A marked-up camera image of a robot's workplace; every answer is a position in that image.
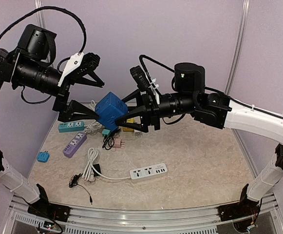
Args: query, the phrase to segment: power strip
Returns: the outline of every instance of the power strip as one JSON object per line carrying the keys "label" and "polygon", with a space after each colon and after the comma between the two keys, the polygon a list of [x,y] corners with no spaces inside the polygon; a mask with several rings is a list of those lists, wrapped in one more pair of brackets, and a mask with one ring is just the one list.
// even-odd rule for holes
{"label": "power strip", "polygon": [[167,175],[165,163],[130,170],[132,182],[140,182]]}
{"label": "power strip", "polygon": [[61,123],[58,126],[58,130],[60,133],[68,133],[68,132],[77,132],[84,131],[84,122],[71,122],[71,123]]}
{"label": "power strip", "polygon": [[72,157],[86,139],[87,139],[86,133],[79,132],[72,139],[72,141],[64,148],[63,154],[67,157]]}

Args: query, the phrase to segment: yellow plug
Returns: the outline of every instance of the yellow plug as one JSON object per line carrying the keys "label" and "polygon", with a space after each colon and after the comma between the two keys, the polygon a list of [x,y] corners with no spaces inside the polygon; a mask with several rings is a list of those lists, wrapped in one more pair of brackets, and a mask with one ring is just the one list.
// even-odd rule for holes
{"label": "yellow plug", "polygon": [[[126,120],[126,122],[127,122],[127,123],[133,123],[133,118],[129,118],[128,120]],[[133,132],[133,129],[123,127],[123,131],[124,131],[124,132]]]}

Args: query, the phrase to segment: teal power strip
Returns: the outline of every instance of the teal power strip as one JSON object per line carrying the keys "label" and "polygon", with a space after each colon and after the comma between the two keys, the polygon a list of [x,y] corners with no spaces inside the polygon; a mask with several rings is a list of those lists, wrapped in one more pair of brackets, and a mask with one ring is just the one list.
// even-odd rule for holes
{"label": "teal power strip", "polygon": [[84,131],[84,122],[70,122],[70,123],[61,123],[58,126],[58,130],[60,133],[67,133],[67,132],[78,132]]}

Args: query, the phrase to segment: black wire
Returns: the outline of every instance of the black wire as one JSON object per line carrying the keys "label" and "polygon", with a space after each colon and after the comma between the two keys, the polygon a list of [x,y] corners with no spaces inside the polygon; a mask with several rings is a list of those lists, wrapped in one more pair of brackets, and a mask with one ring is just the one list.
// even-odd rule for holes
{"label": "black wire", "polygon": [[[145,73],[147,74],[148,81],[149,81],[150,83],[152,82],[152,81],[151,81],[151,76],[150,76],[150,74],[149,74],[149,72],[148,72],[148,70],[147,70],[147,67],[146,67],[146,65],[145,65],[145,63],[144,63],[144,61],[143,61],[143,59],[147,59],[147,60],[149,60],[149,61],[151,61],[151,62],[153,62],[153,63],[155,63],[155,64],[157,64],[157,65],[160,65],[161,67],[164,67],[165,69],[167,69],[167,70],[169,70],[169,71],[171,71],[171,72],[175,72],[173,69],[169,68],[168,66],[166,66],[166,65],[164,65],[164,64],[162,64],[162,63],[160,63],[160,62],[158,62],[158,61],[156,61],[156,60],[154,60],[154,59],[152,59],[152,58],[150,58],[150,57],[148,57],[148,56],[146,56],[146,55],[140,55],[140,56],[139,56],[140,64],[141,64],[143,70],[145,71]],[[160,91],[155,87],[154,84],[152,84],[152,87],[155,88],[155,90],[156,90],[156,92],[159,94],[159,96],[162,96],[162,94],[161,94]]]}
{"label": "black wire", "polygon": [[258,215],[259,215],[260,210],[261,210],[261,208],[262,208],[262,203],[263,203],[263,198],[262,198],[262,199],[260,199],[260,205],[259,205],[258,213],[257,213],[257,215],[256,215],[256,220],[258,219]]}
{"label": "black wire", "polygon": [[27,101],[27,100],[24,98],[24,94],[23,94],[24,89],[25,89],[25,86],[23,86],[23,90],[21,91],[21,99],[22,99],[25,103],[28,103],[28,104],[31,104],[31,105],[43,104],[43,103],[47,102],[47,101],[52,97],[51,95],[49,95],[49,97],[46,98],[46,99],[43,100],[43,101],[30,102],[30,101]]}
{"label": "black wire", "polygon": [[69,188],[73,188],[73,187],[75,187],[75,186],[80,186],[80,187],[82,187],[82,188],[88,193],[90,203],[93,204],[93,199],[92,199],[92,196],[91,196],[91,194],[89,193],[89,191],[88,191],[84,186],[78,184],[78,182],[77,182],[78,179],[80,179],[81,176],[82,176],[81,173],[78,174],[78,175],[72,176],[72,177],[71,177],[71,180],[70,180],[70,182],[69,182]]}
{"label": "black wire", "polygon": [[259,112],[262,112],[262,113],[264,113],[264,114],[267,114],[267,115],[270,115],[270,116],[273,116],[273,117],[276,117],[276,118],[283,119],[283,116],[280,116],[280,115],[271,113],[271,112],[269,112],[269,111],[265,111],[265,110],[259,109],[259,108],[257,108],[257,107],[252,108],[252,106],[247,105],[247,104],[245,104],[245,103],[243,103],[243,102],[240,102],[240,101],[238,101],[238,100],[236,100],[236,99],[230,97],[229,95],[226,95],[225,93],[223,93],[222,91],[219,91],[219,90],[217,90],[217,89],[213,89],[213,88],[209,88],[209,87],[205,87],[205,89],[210,90],[210,91],[213,91],[213,92],[216,92],[216,93],[218,93],[218,94],[220,94],[220,95],[222,95],[222,96],[224,96],[224,97],[226,97],[226,98],[228,98],[228,99],[230,99],[230,100],[232,100],[232,101],[234,101],[234,102],[236,102],[236,103],[238,103],[238,104],[240,104],[240,105],[242,105],[242,106],[244,106],[244,107],[249,108],[249,109],[253,109],[253,110],[255,110],[255,111],[259,111]]}
{"label": "black wire", "polygon": [[65,62],[65,61],[69,60],[69,59],[70,59],[70,57],[64,58],[63,60],[61,60],[61,61],[58,63],[57,71],[59,72],[59,74],[62,74],[62,71],[60,71],[60,66],[61,66],[61,64],[62,64],[63,62]]}
{"label": "black wire", "polygon": [[71,16],[72,18],[74,18],[77,23],[79,24],[79,26],[82,29],[83,32],[83,36],[84,36],[84,40],[83,40],[83,45],[80,49],[80,53],[83,52],[85,45],[86,45],[86,40],[87,40],[87,36],[86,36],[86,29],[85,26],[83,24],[83,22],[81,21],[81,19],[79,17],[77,17],[77,15],[75,15],[74,13],[72,13],[71,11],[68,11],[64,8],[60,8],[60,7],[56,7],[56,6],[43,6],[40,8],[37,8],[31,12],[29,12],[28,14],[24,15],[23,17],[21,17],[20,19],[16,20],[15,22],[13,22],[12,24],[10,24],[1,34],[0,34],[0,39],[10,30],[12,29],[16,24],[18,24],[19,22],[23,21],[24,19],[28,18],[29,16],[33,15],[36,12],[42,11],[42,10],[55,10],[55,11],[60,11],[64,14],[67,14],[69,16]]}
{"label": "black wire", "polygon": [[114,139],[115,135],[119,134],[120,131],[121,129],[118,128],[118,129],[115,129],[113,132],[111,132],[110,135],[105,136],[103,139],[102,148],[106,150],[110,150],[115,144],[115,139]]}
{"label": "black wire", "polygon": [[34,209],[36,212],[38,212],[41,216],[43,216],[46,219],[49,219],[50,221],[52,221],[53,223],[55,223],[59,228],[60,228],[60,232],[59,233],[48,233],[48,234],[62,234],[63,233],[63,229],[62,227],[55,221],[55,219],[51,219],[49,217],[47,217],[46,215],[44,215],[42,212],[40,212],[39,210],[35,209],[35,207],[33,207],[29,202],[27,202],[23,197],[22,199],[25,201],[26,204],[28,204],[29,207],[31,207],[32,209]]}
{"label": "black wire", "polygon": [[[173,73],[175,72],[175,71],[174,71],[173,69],[171,69],[170,67],[168,67],[168,66],[166,66],[166,65],[164,65],[164,64],[162,64],[162,63],[160,63],[160,62],[158,62],[158,61],[156,61],[156,60],[154,60],[154,59],[152,59],[152,58],[150,58],[150,57],[148,57],[148,56],[146,56],[146,55],[140,55],[140,56],[139,56],[139,60],[140,60],[141,66],[143,67],[143,69],[145,70],[146,74],[148,75],[148,80],[149,80],[149,82],[151,82],[150,74],[149,74],[149,72],[148,72],[148,70],[147,70],[147,68],[146,68],[145,63],[143,62],[143,59],[148,59],[148,60],[150,60],[151,62],[154,62],[154,63],[156,63],[156,64],[158,64],[158,65],[164,67],[165,69],[167,69],[167,70],[169,70],[169,71],[171,71],[171,72],[173,72]],[[174,77],[174,78],[172,79],[172,81],[171,81],[171,87],[172,87],[172,89],[175,91],[175,87],[173,86],[174,83],[175,83],[175,77]],[[213,91],[213,92],[216,92],[216,93],[218,93],[218,94],[220,94],[220,95],[222,95],[222,96],[224,96],[224,97],[227,97],[227,98],[229,98],[230,100],[232,100],[232,101],[234,101],[234,102],[236,102],[236,103],[238,103],[238,104],[240,104],[240,105],[242,105],[242,106],[244,106],[244,107],[247,107],[247,108],[250,108],[250,109],[254,109],[255,111],[259,111],[259,112],[262,112],[262,113],[264,113],[264,114],[267,114],[267,115],[270,115],[270,116],[273,116],[273,117],[277,117],[277,118],[283,119],[283,116],[280,116],[280,115],[271,113],[271,112],[269,112],[269,111],[265,111],[265,110],[259,109],[259,108],[257,108],[257,107],[252,108],[252,106],[247,105],[247,104],[245,104],[245,103],[243,103],[243,102],[240,102],[240,101],[238,101],[238,100],[236,100],[236,99],[230,97],[229,95],[226,95],[224,92],[219,91],[219,90],[217,90],[217,89],[210,88],[210,87],[205,87],[205,89],[210,90],[210,91]]]}
{"label": "black wire", "polygon": [[180,120],[182,120],[185,117],[185,115],[186,114],[182,114],[178,119],[176,119],[173,122],[165,122],[164,118],[162,118],[162,120],[166,125],[172,125],[172,124],[178,123]]}

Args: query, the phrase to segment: black cylinder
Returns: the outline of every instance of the black cylinder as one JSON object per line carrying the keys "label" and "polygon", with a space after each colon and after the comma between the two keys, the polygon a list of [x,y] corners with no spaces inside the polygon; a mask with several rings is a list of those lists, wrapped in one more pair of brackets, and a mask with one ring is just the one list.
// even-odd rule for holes
{"label": "black cylinder", "polygon": [[22,59],[17,63],[12,83],[57,96],[59,92],[58,82],[61,74],[52,67],[42,67],[30,59]]}
{"label": "black cylinder", "polygon": [[172,117],[194,112],[192,95],[180,93],[164,94],[160,98],[159,117]]}
{"label": "black cylinder", "polygon": [[43,32],[33,31],[27,46],[27,52],[29,53],[28,57],[37,61],[47,58],[49,46],[46,35]]}

